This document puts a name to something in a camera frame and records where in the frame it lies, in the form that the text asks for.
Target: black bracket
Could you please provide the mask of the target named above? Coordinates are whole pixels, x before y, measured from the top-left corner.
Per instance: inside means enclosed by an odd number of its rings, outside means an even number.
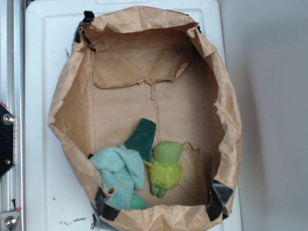
[[[0,104],[0,178],[14,165],[14,116]]]

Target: white wall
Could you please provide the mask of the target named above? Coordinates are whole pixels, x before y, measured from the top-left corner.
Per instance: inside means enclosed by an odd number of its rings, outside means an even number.
[[[306,231],[308,1],[219,3],[243,118],[243,230]]]

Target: crumpled paper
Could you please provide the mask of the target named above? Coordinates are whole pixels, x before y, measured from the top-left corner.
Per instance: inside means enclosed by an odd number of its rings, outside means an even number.
[[[48,124],[93,205],[98,187],[106,200],[114,189],[104,190],[88,155],[123,143],[140,118],[157,124],[154,146],[186,145],[182,180],[163,199],[135,191],[150,208],[122,210],[114,221],[101,216],[119,230],[207,230],[222,221],[222,214],[210,221],[206,211],[213,180],[236,188],[242,152],[236,94],[197,25],[188,15],[141,6],[95,17],[80,25],[81,42],[74,42],[59,78]]]

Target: metal frame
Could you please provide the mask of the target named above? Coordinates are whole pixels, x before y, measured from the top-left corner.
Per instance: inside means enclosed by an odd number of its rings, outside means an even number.
[[[1,218],[18,214],[16,231],[25,230],[24,63],[25,0],[0,2],[0,101],[15,116],[14,166],[0,181]]]

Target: light blue cloth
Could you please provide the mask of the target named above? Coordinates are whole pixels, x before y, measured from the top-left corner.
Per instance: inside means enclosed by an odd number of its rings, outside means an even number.
[[[115,187],[107,204],[116,209],[130,209],[133,191],[144,189],[144,165],[138,151],[124,145],[109,147],[90,158],[98,170],[105,190]]]

